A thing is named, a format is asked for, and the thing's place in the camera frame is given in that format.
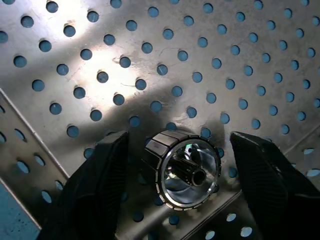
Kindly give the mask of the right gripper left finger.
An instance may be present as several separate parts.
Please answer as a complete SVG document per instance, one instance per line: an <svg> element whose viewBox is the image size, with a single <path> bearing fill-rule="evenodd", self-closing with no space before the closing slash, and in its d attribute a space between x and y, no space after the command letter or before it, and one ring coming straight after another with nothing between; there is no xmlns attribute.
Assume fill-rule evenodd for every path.
<svg viewBox="0 0 320 240"><path fill-rule="evenodd" d="M37 240L115 240L128 166L129 133L98 142L67 180Z"/></svg>

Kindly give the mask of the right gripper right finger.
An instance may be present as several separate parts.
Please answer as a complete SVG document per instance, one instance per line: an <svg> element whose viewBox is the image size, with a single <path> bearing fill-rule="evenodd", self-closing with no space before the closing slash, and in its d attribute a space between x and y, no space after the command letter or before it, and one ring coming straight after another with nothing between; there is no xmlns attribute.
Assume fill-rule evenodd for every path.
<svg viewBox="0 0 320 240"><path fill-rule="evenodd" d="M233 131L230 142L263 240L320 240L320 191L312 182L266 139Z"/></svg>

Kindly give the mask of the small metal roller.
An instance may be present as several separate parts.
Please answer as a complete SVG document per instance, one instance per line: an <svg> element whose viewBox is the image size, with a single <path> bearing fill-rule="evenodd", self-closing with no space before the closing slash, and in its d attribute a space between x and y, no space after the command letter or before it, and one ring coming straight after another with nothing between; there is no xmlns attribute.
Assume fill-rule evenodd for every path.
<svg viewBox="0 0 320 240"><path fill-rule="evenodd" d="M176 211L202 205L214 193L221 175L221 157L207 138L165 130L145 146L141 173L160 200Z"/></svg>

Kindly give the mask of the perforated steel tray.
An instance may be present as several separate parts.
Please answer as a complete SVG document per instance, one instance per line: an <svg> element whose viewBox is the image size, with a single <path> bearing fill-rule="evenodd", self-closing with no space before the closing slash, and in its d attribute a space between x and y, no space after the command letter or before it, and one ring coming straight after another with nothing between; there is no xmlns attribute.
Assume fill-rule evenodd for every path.
<svg viewBox="0 0 320 240"><path fill-rule="evenodd" d="M165 130L221 174L190 210L142 174ZM263 240L230 136L274 143L320 191L320 0L0 0L0 183L39 232L72 174L127 131L115 240Z"/></svg>

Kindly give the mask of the blue foam table mat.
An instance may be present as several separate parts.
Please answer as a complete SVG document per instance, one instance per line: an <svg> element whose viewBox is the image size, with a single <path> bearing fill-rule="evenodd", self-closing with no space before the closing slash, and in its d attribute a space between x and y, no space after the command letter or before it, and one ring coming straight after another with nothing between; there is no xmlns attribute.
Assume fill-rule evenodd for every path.
<svg viewBox="0 0 320 240"><path fill-rule="evenodd" d="M36 240L38 227L0 182L0 240Z"/></svg>

